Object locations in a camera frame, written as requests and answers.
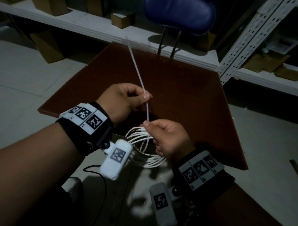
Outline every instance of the black cable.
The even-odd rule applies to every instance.
[[[99,168],[99,167],[101,167],[101,165],[90,165],[90,166],[85,167],[85,168],[83,169],[83,171],[88,172],[88,173],[94,173],[94,174],[98,174],[98,175],[100,175],[101,178],[103,179],[104,184],[105,184],[105,197],[104,197],[104,199],[103,199],[103,203],[102,203],[102,205],[101,205],[101,207],[100,207],[100,210],[99,210],[99,212],[98,212],[98,214],[97,214],[97,216],[96,216],[96,218],[95,218],[95,220],[94,220],[94,222],[93,222],[93,224],[92,224],[92,225],[95,225],[95,223],[96,223],[96,221],[97,221],[97,219],[98,219],[98,217],[99,217],[99,215],[100,215],[100,213],[101,213],[101,211],[102,211],[102,209],[103,209],[103,204],[105,203],[105,199],[106,199],[106,197],[107,197],[107,184],[106,184],[106,181],[105,181],[105,178],[103,177],[103,175],[101,175],[101,174],[98,173],[98,172],[94,172],[94,171],[86,170],[86,169],[89,169],[89,168],[92,168],[92,167],[98,167],[98,168]]]

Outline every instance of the hand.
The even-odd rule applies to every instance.
[[[137,111],[137,107],[146,103],[152,95],[141,87],[131,83],[113,84],[96,101],[117,125],[124,121],[129,113]]]
[[[180,123],[166,119],[152,122],[144,121],[141,125],[154,138],[156,153],[165,156],[171,167],[193,150],[194,145]]]

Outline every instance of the cable bundle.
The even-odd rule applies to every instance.
[[[131,155],[129,156],[129,160],[132,164],[143,168],[154,168],[165,161],[165,157],[161,157],[157,154],[145,153],[148,142],[146,143],[144,149],[142,149],[146,140],[153,139],[144,127],[134,127],[130,129],[125,137],[134,147]],[[140,147],[136,145],[139,142],[142,142]]]

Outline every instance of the person's left hand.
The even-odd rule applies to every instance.
[[[152,95],[141,87],[131,83],[111,85],[96,101],[117,125],[124,121],[129,113],[137,111],[137,107],[146,103]]]

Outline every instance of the qr code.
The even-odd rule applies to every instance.
[[[101,124],[102,124],[102,120],[100,120],[99,117],[97,117],[96,115],[93,115],[90,117],[90,119],[88,119],[86,121],[86,123],[91,126],[92,129],[97,129]]]
[[[78,110],[80,110],[82,107],[79,107],[79,106],[76,106],[74,107],[73,109],[71,109],[70,111],[68,111],[69,113],[75,113],[77,112]]]
[[[91,114],[91,111],[87,110],[86,108],[82,108],[82,109],[79,110],[79,112],[76,113],[75,115],[78,116],[80,119],[85,119],[85,118],[87,118],[90,114]]]
[[[194,182],[199,178],[199,176],[195,173],[195,171],[191,167],[185,170],[182,174],[189,184],[191,184],[192,182]]]
[[[210,155],[205,157],[204,160],[211,168],[213,168],[217,165],[216,161]]]
[[[164,193],[155,195],[153,198],[154,198],[154,202],[157,210],[160,210],[168,206],[166,195]]]
[[[123,158],[124,158],[124,156],[125,156],[125,154],[126,154],[125,151],[123,151],[123,150],[121,150],[121,149],[119,149],[119,148],[115,148],[115,150],[114,150],[114,152],[112,153],[112,155],[111,155],[110,158],[111,158],[112,160],[115,160],[116,162],[121,163],[122,160],[123,160]]]
[[[203,162],[203,160],[198,161],[196,164],[193,165],[193,167],[200,176],[204,175],[209,171],[208,166]]]

